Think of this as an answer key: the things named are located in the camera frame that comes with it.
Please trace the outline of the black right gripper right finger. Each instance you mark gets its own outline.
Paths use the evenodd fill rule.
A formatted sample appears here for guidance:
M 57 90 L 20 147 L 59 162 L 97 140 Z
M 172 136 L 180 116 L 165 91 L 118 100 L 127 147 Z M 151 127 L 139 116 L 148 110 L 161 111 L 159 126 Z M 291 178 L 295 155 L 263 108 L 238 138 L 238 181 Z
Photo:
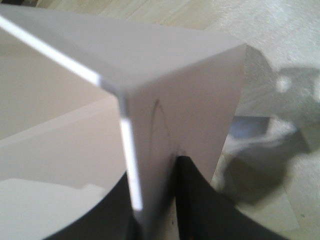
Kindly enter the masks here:
M 181 240 L 282 240 L 216 192 L 188 156 L 176 160 L 176 213 Z

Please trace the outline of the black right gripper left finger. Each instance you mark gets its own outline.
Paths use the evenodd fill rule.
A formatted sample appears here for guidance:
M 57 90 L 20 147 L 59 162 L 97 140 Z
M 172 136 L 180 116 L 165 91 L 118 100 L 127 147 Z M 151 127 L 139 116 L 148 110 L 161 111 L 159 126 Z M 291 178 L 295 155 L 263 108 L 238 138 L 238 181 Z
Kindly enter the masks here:
M 127 174 L 89 212 L 47 240 L 136 240 Z

